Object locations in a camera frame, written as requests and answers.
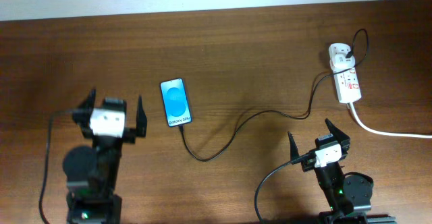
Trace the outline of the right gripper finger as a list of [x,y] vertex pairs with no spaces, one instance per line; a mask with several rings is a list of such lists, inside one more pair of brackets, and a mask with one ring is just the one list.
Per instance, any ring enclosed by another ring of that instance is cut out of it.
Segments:
[[289,143],[290,143],[290,159],[296,160],[300,157],[300,155],[298,153],[298,147],[295,143],[295,139],[294,139],[291,132],[288,132],[288,139],[289,139]]
[[336,138],[342,149],[348,150],[350,148],[350,137],[337,128],[328,118],[325,119],[325,124],[331,134]]

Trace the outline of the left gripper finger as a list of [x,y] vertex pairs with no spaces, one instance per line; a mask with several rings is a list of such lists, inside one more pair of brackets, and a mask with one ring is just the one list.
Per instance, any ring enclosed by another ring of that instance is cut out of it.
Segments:
[[142,97],[138,97],[137,111],[136,111],[136,136],[137,137],[146,137],[147,130],[147,117],[144,112],[144,107],[142,105]]
[[88,93],[87,97],[78,105],[78,109],[81,111],[90,111],[94,109],[96,99],[96,89],[93,88]]

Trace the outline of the blue Galaxy smartphone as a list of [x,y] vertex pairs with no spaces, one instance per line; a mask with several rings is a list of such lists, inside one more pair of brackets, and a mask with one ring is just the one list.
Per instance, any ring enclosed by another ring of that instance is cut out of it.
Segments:
[[188,97],[181,78],[160,83],[165,115],[169,127],[184,125],[192,121]]

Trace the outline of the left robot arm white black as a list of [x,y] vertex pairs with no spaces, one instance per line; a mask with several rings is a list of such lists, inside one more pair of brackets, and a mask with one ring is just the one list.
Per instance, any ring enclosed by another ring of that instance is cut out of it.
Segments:
[[66,175],[67,223],[119,223],[122,198],[115,194],[119,162],[124,144],[144,138],[147,117],[138,97],[136,126],[126,126],[127,103],[105,98],[95,107],[96,90],[73,110],[72,120],[92,145],[71,149],[63,160]]

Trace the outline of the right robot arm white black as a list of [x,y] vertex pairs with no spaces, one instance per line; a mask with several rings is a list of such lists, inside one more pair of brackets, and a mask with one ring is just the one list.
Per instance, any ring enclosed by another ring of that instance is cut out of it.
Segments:
[[344,173],[340,161],[350,149],[350,137],[325,120],[329,134],[315,140],[315,148],[300,155],[292,134],[290,141],[291,164],[301,164],[304,172],[314,171],[330,210],[319,213],[317,223],[395,223],[388,215],[368,216],[372,209],[374,181],[359,172]]

